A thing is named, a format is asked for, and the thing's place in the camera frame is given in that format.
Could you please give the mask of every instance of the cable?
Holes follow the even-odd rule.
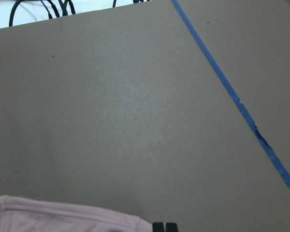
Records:
[[[68,12],[67,12],[67,5],[64,7],[64,4],[62,2],[62,0],[58,0],[59,4],[60,4],[60,7],[62,9],[62,16],[66,16],[68,15]]]
[[[13,6],[13,8],[12,8],[12,10],[11,10],[11,14],[10,14],[9,27],[13,26],[13,20],[14,20],[15,11],[16,11],[17,7],[19,6],[19,4],[20,4],[21,2],[23,2],[23,1],[25,1],[25,0],[17,0],[17,1],[15,2],[14,6]],[[52,15],[51,15],[50,12],[49,12],[47,6],[44,4],[44,2],[43,2],[42,0],[40,0],[40,2],[43,4],[43,6],[45,7],[45,9],[47,10],[47,13],[48,13],[48,17],[49,17],[49,19],[53,18]]]
[[[54,13],[55,13],[55,15],[56,15],[56,17],[58,18],[58,17],[60,17],[60,15],[59,15],[59,12],[58,12],[58,9],[57,9],[57,7],[56,7],[56,5],[51,1],[51,0],[47,0],[48,2],[49,2],[49,4],[52,6],[52,8],[53,8],[53,11],[54,11]]]
[[[70,9],[71,9],[71,13],[74,15],[75,14],[75,9],[74,9],[74,5],[73,5],[72,0],[65,0],[64,1],[64,9],[67,9],[68,2],[69,2]]]
[[[48,10],[47,6],[45,5],[45,3],[42,0],[40,0],[40,2],[43,4],[44,8],[46,9],[46,11],[48,13],[48,18],[52,19],[53,18],[52,14],[49,12],[49,10]]]
[[[133,0],[133,3],[140,3],[140,2],[144,2],[144,0]]]

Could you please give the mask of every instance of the gray table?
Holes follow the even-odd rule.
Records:
[[[289,3],[180,3],[290,171],[276,127],[290,95],[275,92],[280,68],[259,64],[278,58],[262,47],[253,57],[270,36],[254,29],[261,14],[290,17]],[[0,29],[3,194],[175,221],[181,232],[290,232],[290,189],[168,0]]]

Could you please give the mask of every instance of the fabric seam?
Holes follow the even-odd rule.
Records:
[[[140,226],[141,221],[142,221],[142,219],[140,218],[139,219],[139,222],[136,225],[135,232],[138,232],[139,231],[139,226]]]
[[[114,217],[109,217],[109,216],[107,216],[106,214],[100,214],[100,215],[98,215],[98,214],[87,214],[87,213],[83,213],[83,212],[79,212],[79,211],[73,211],[73,210],[71,210],[71,211],[68,211],[68,210],[62,210],[62,209],[55,209],[54,207],[52,207],[51,205],[49,206],[49,207],[46,207],[46,206],[44,206],[44,205],[37,205],[37,204],[35,204],[35,205],[30,205],[30,204],[27,204],[27,203],[7,203],[7,204],[5,204],[6,205],[6,207],[8,206],[8,205],[14,205],[14,206],[23,206],[23,207],[32,207],[32,208],[42,208],[42,209],[46,209],[46,210],[49,210],[49,209],[51,209],[51,210],[56,210],[56,211],[61,211],[61,212],[69,212],[69,213],[76,213],[76,214],[83,214],[83,215],[88,215],[88,216],[96,216],[96,217],[104,217],[104,218],[110,218],[110,219],[112,219],[112,220],[114,220],[114,221],[119,221],[118,220],[118,218],[114,218]]]
[[[4,198],[0,197],[0,232],[6,231],[6,209],[4,205]]]
[[[39,211],[38,209],[36,211],[34,210],[29,210],[29,209],[12,209],[12,208],[8,208],[8,210],[10,211],[25,211],[25,212],[31,212],[31,213],[39,213],[39,214],[46,214],[46,215],[57,215],[57,216],[62,216],[62,217],[70,217],[70,218],[79,218],[79,219],[84,219],[84,220],[91,220],[91,221],[98,221],[98,222],[103,222],[103,223],[109,223],[109,224],[113,224],[113,225],[118,225],[118,226],[123,226],[123,227],[127,227],[127,228],[130,228],[130,229],[134,229],[135,227],[133,226],[128,226],[128,225],[124,225],[123,223],[115,223],[115,222],[112,222],[110,223],[109,221],[107,220],[100,220],[100,219],[92,219],[92,218],[86,218],[86,217],[82,217],[81,215],[77,216],[77,215],[65,215],[65,214],[60,214],[59,212],[62,212],[62,213],[71,213],[69,211],[64,211],[64,210],[56,210],[56,209],[51,209],[53,211],[59,211],[59,212],[41,212]]]

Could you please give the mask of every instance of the tape strip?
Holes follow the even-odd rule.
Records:
[[[183,9],[181,8],[181,6],[179,5],[178,1],[177,0],[171,0],[171,1],[174,5],[175,9],[177,10],[179,15],[183,19],[184,23],[186,24],[186,26],[187,26],[188,30],[190,31],[191,35],[193,36],[194,40],[196,41],[196,43],[198,44],[198,46],[200,47],[200,49],[204,53],[206,59],[208,60],[208,62],[212,66],[212,68],[214,69],[214,71],[217,74],[218,78],[220,79],[221,83],[223,84],[223,86],[225,87],[227,92],[229,93],[233,102],[236,104],[237,108],[239,109],[239,111],[241,112],[241,114],[245,118],[247,124],[251,128],[252,132],[257,137],[261,146],[265,150],[268,158],[272,161],[273,165],[275,166],[275,168],[279,172],[279,174],[280,174],[281,178],[283,179],[283,181],[285,182],[285,184],[290,188],[290,175],[289,175],[289,173],[287,172],[287,170],[285,169],[285,167],[283,166],[283,164],[281,163],[279,158],[275,155],[274,150],[268,145],[267,141],[259,133],[258,128],[256,127],[256,124],[255,124],[253,118],[251,117],[250,113],[248,112],[248,110],[246,109],[244,104],[241,103],[240,98],[236,94],[235,90],[233,89],[233,87],[229,83],[226,76],[223,74],[222,70],[220,69],[220,67],[218,66],[216,61],[214,60],[213,56],[211,55],[211,53],[209,52],[207,47],[205,46],[204,42],[202,41],[202,39],[198,35],[197,31],[193,27],[192,23],[190,22],[190,20],[186,16],[186,14],[183,11]]]

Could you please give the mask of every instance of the pink cloth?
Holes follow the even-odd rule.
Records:
[[[2,196],[0,232],[152,232],[152,225],[97,207]]]

